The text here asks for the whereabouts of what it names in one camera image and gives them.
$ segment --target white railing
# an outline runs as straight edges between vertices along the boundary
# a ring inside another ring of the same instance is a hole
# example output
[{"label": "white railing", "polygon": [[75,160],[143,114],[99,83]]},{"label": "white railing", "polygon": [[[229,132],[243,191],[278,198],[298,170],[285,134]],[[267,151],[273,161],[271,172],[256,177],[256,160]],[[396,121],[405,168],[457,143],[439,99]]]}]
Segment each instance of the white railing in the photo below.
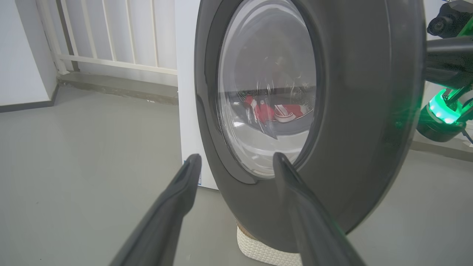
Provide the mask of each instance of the white railing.
[{"label": "white railing", "polygon": [[108,66],[115,66],[115,67],[123,67],[123,68],[129,68],[129,69],[136,69],[136,70],[144,70],[144,71],[150,71],[150,72],[157,72],[157,73],[163,73],[163,74],[170,74],[170,75],[177,75],[177,70],[176,69],[170,69],[170,68],[163,68],[159,66],[158,63],[158,47],[157,47],[157,41],[156,41],[156,17],[155,17],[155,4],[154,0],[149,0],[150,2],[150,9],[151,9],[151,23],[152,23],[152,34],[153,40],[154,40],[154,66],[149,66],[149,65],[143,65],[143,64],[137,64],[136,63],[136,50],[135,50],[135,42],[134,42],[134,35],[133,35],[133,25],[130,20],[130,0],[123,0],[125,1],[126,4],[126,15],[127,15],[127,22],[128,22],[128,34],[130,38],[130,45],[131,45],[131,54],[132,54],[132,62],[122,62],[118,61],[116,58],[115,54],[115,45],[114,45],[114,40],[112,38],[112,31],[110,27],[112,26],[110,23],[110,18],[107,14],[107,7],[106,7],[106,0],[102,0],[102,8],[104,10],[104,16],[105,16],[105,26],[107,29],[107,35],[108,35],[108,42],[110,45],[110,52],[111,52],[111,57],[112,60],[107,60],[107,59],[100,59],[97,57],[97,51],[96,51],[96,46],[94,42],[94,38],[92,36],[92,27],[90,24],[90,19],[88,16],[88,9],[87,9],[87,3],[86,0],[79,0],[81,1],[82,5],[82,13],[84,16],[84,21],[85,21],[85,28],[87,31],[87,38],[88,42],[90,45],[90,50],[92,52],[92,57],[86,57],[86,56],[81,56],[78,53],[77,50],[77,45],[76,45],[76,40],[74,39],[74,33],[72,31],[72,25],[70,22],[70,17],[69,13],[67,10],[67,4],[66,0],[61,0],[61,5],[62,5],[62,11],[64,13],[64,20],[65,24],[67,27],[68,35],[66,36],[69,37],[70,44],[72,46],[72,53],[73,54],[63,54],[61,52],[61,48],[59,45],[58,37],[56,35],[56,31],[54,29],[54,24],[53,24],[53,19],[50,14],[50,9],[48,5],[48,0],[38,0],[38,7],[39,11],[41,12],[41,15],[44,19],[44,26],[45,26],[45,31],[46,34],[50,40],[50,46],[51,50],[54,55],[54,60],[56,62],[56,66],[59,70],[59,74],[67,74],[69,73],[66,69],[66,66],[62,60],[70,60],[70,61],[77,61],[77,62],[86,62],[86,63],[95,63],[95,64],[101,64],[101,65],[108,65]]}]

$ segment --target front-load washing machine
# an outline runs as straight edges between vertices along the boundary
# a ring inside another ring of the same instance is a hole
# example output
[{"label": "front-load washing machine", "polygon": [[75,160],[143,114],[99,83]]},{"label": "front-load washing machine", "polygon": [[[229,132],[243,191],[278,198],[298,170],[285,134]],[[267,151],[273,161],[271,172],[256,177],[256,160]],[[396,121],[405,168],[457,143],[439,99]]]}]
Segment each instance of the front-load washing machine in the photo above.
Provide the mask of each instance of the front-load washing machine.
[{"label": "front-load washing machine", "polygon": [[422,2],[176,0],[182,157],[202,155],[262,243],[297,252],[272,156],[286,154],[340,228],[376,207],[408,150],[423,89]]}]

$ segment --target gray floor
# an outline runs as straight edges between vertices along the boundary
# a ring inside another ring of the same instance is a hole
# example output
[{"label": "gray floor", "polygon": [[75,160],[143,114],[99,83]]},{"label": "gray floor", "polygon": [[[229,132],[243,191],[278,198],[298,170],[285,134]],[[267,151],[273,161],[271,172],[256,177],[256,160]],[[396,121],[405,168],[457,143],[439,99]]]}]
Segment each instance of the gray floor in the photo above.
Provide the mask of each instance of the gray floor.
[{"label": "gray floor", "polygon": [[[181,166],[178,106],[61,88],[56,106],[0,114],[0,265],[107,265]],[[175,265],[262,265],[199,188]]]},{"label": "gray floor", "polygon": [[[0,265],[107,265],[181,166],[178,107],[62,88],[54,107],[0,114]],[[369,266],[471,265],[473,163],[409,152],[349,235]],[[176,266],[245,257],[221,195],[199,188]]]}]

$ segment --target green led light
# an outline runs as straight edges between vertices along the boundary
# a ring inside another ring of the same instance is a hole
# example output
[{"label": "green led light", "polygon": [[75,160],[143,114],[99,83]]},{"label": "green led light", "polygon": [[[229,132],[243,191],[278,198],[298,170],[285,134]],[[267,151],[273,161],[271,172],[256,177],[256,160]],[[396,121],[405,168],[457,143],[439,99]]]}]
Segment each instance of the green led light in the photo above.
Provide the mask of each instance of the green led light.
[{"label": "green led light", "polygon": [[435,95],[432,100],[429,101],[429,109],[432,113],[438,117],[440,120],[447,124],[453,124],[461,115],[460,112],[456,112],[450,109],[445,101],[442,98],[442,95],[445,93],[445,89],[441,90],[437,95]]}]

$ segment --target black cable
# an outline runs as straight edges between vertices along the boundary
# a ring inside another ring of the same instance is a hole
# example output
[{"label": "black cable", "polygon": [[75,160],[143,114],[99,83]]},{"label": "black cable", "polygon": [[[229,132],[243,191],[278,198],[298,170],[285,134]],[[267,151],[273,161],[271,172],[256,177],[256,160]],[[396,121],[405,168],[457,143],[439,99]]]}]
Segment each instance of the black cable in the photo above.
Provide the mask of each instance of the black cable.
[{"label": "black cable", "polygon": [[462,130],[462,134],[471,142],[471,144],[473,144],[472,138],[470,137],[470,135],[468,135],[468,132],[466,132],[465,129]]}]

